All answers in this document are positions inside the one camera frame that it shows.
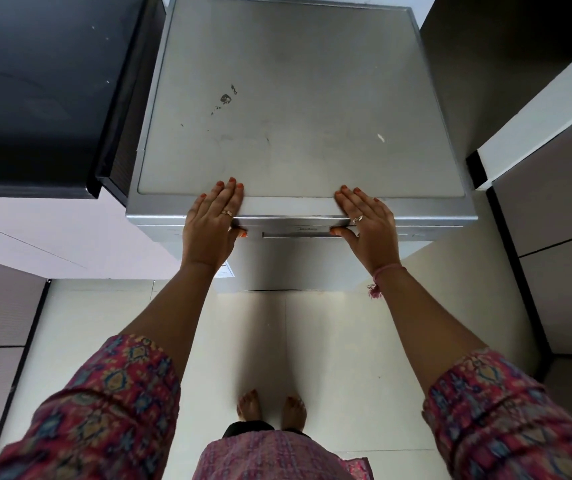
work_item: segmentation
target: bracelet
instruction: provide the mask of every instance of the bracelet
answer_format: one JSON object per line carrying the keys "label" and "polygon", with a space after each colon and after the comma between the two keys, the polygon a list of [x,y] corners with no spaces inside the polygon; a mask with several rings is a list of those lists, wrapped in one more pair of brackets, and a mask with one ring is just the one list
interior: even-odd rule
{"label": "bracelet", "polygon": [[386,271],[386,269],[390,269],[390,268],[396,268],[396,269],[406,269],[404,266],[402,266],[399,263],[391,263],[391,264],[386,264],[385,266],[381,266],[378,267],[374,273],[372,273],[372,281],[373,284],[368,285],[368,294],[370,296],[370,298],[381,298],[381,290],[379,289],[379,283],[377,282],[377,278],[379,277],[379,274],[381,274],[383,271]]}

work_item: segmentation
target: silver dishwasher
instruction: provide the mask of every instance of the silver dishwasher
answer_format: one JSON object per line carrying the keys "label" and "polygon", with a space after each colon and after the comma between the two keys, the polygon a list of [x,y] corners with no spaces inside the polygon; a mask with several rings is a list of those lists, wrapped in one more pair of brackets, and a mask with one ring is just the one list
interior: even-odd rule
{"label": "silver dishwasher", "polygon": [[234,176],[239,239],[215,287],[350,290],[369,276],[333,199],[394,211],[402,257],[473,222],[412,11],[303,0],[171,0],[126,215],[181,258],[197,195]]}

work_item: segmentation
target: pink kurta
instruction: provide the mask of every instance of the pink kurta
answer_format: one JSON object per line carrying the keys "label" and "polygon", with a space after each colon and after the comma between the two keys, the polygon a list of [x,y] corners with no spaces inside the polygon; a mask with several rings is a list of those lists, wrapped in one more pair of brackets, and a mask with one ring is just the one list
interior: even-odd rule
{"label": "pink kurta", "polygon": [[[24,438],[3,449],[0,480],[161,478],[178,412],[168,355],[144,337],[111,337],[39,407]],[[455,478],[572,479],[572,418],[496,352],[475,352],[444,373],[424,417]],[[370,480],[372,473],[367,460],[340,460],[306,436],[260,431],[212,442],[193,478]]]}

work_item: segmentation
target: black countertop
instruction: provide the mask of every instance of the black countertop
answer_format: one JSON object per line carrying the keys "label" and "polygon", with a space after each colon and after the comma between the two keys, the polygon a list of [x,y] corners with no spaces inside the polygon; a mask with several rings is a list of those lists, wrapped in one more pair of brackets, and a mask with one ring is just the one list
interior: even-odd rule
{"label": "black countertop", "polygon": [[134,163],[164,16],[161,0],[0,0],[0,196],[96,198],[124,126]]}

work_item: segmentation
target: foot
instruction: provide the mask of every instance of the foot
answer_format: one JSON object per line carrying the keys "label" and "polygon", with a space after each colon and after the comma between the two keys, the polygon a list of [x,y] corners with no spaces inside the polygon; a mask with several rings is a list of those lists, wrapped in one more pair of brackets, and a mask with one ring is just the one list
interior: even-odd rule
{"label": "foot", "polygon": [[281,428],[303,431],[306,425],[306,406],[298,395],[289,395],[281,414]]}
{"label": "foot", "polygon": [[261,419],[261,406],[257,389],[242,395],[237,401],[237,417],[240,421],[257,421]]}

